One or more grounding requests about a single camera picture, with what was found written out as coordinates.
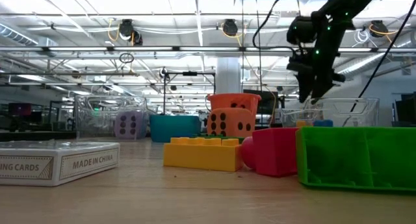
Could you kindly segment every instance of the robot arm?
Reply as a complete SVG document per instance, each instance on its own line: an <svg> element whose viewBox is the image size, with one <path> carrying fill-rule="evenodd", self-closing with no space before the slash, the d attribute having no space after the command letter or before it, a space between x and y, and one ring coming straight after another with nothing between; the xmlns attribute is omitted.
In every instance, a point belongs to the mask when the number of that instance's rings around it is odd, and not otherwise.
<svg viewBox="0 0 416 224"><path fill-rule="evenodd" d="M298 45L300 54L289 60L287 69L298 72L296 78L301 103L309 94L314 100L322 97L333 87L333 81L345 81L343 75L334 73L333 62L340 55L338 48L345 31L355 29L352 18L371 1L328 0L321 9L312 12L310 17L298 16L292 22L287 32L287 41ZM302 48L301 43L313 43L315 40L314 48Z"/></svg>

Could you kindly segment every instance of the clear plastic container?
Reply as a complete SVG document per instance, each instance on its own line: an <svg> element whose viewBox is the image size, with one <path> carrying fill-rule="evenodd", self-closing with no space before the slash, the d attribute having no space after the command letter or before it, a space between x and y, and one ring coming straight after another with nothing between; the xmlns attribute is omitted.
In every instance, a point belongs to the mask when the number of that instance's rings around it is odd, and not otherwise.
<svg viewBox="0 0 416 224"><path fill-rule="evenodd" d="M306 101L303 109L279 111L283 127L296 127L298 121L312 126L315 120L324 119L332 120L334 127L373 127L378 124L378 109L376 98L322 98L314 105Z"/></svg>
<svg viewBox="0 0 416 224"><path fill-rule="evenodd" d="M75 98L77 139L137 140L146 136L144 97L79 95Z"/></svg>

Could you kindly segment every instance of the teal bin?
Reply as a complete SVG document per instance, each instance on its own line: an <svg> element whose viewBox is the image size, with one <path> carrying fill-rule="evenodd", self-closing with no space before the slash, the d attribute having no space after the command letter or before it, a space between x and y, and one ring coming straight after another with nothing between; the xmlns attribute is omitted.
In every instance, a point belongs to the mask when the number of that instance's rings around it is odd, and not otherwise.
<svg viewBox="0 0 416 224"><path fill-rule="evenodd" d="M198 116L150 116L150 135L153 142L169 143L172 137L193 137L201 133Z"/></svg>
<svg viewBox="0 0 416 224"><path fill-rule="evenodd" d="M303 127L299 181L308 186L416 191L416 129Z"/></svg>

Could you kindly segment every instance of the pink ball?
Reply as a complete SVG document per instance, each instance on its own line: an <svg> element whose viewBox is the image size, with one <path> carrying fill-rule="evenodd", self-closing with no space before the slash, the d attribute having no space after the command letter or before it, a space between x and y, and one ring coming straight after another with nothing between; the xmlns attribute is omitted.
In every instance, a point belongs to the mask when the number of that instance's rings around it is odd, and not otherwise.
<svg viewBox="0 0 416 224"><path fill-rule="evenodd" d="M247 167L255 169L255 155L253 137L249 136L242 141L241 158Z"/></svg>

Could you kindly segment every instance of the purple die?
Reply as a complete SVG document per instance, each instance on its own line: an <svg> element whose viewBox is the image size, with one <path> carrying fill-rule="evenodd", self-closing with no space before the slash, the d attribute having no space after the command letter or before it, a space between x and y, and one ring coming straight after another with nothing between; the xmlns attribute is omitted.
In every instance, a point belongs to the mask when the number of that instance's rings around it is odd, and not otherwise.
<svg viewBox="0 0 416 224"><path fill-rule="evenodd" d="M127 111L117 114L114 133L120 139L139 139L143 131L143 112Z"/></svg>

